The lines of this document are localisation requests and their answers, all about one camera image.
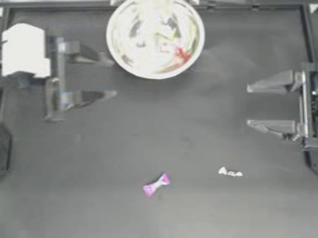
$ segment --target round plate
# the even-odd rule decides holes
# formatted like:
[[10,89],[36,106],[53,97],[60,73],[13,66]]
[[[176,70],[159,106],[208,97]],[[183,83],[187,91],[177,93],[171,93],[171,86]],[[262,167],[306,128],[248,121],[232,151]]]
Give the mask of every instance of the round plate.
[[111,16],[105,38],[115,61],[129,73],[165,79],[201,54],[203,21],[184,0],[127,0]]

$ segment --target gray tabletop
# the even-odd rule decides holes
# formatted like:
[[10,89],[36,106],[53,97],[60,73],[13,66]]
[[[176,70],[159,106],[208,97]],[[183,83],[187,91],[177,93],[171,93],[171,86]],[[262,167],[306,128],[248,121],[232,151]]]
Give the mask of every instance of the gray tabletop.
[[[25,22],[107,52],[111,12],[17,11]],[[306,237],[316,234],[318,178],[299,147],[245,119],[296,119],[296,95],[245,85],[307,60],[299,14],[200,12],[205,44],[176,78],[148,81],[119,66],[66,65],[70,89],[117,96],[44,122],[38,87],[9,91],[12,168],[0,182],[1,238]],[[241,178],[217,174],[227,166]],[[168,172],[171,185],[141,187]]]

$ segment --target white block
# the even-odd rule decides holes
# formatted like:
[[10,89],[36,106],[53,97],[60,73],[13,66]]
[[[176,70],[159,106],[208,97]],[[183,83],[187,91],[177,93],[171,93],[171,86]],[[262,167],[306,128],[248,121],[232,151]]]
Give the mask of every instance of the white block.
[[50,75],[50,60],[44,57],[44,30],[16,24],[2,32],[2,76],[16,72]]

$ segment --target red object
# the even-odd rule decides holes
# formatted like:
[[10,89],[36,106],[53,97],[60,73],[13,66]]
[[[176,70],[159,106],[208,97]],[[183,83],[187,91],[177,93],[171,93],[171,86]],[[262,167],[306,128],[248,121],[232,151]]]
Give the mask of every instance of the red object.
[[184,61],[188,61],[188,59],[189,59],[189,57],[191,57],[191,55],[187,54],[187,53],[184,53],[183,49],[179,48],[179,47],[175,47],[175,55],[176,55],[177,57],[183,58]]

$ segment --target purple candy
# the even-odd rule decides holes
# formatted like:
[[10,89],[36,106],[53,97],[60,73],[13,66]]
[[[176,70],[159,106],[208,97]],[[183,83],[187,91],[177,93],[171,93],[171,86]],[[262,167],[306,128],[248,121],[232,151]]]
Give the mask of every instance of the purple candy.
[[148,197],[151,197],[153,195],[153,193],[156,192],[156,190],[161,186],[167,186],[168,184],[169,184],[168,174],[163,173],[161,177],[157,179],[156,182],[153,182],[152,184],[148,184],[143,187],[145,195]]

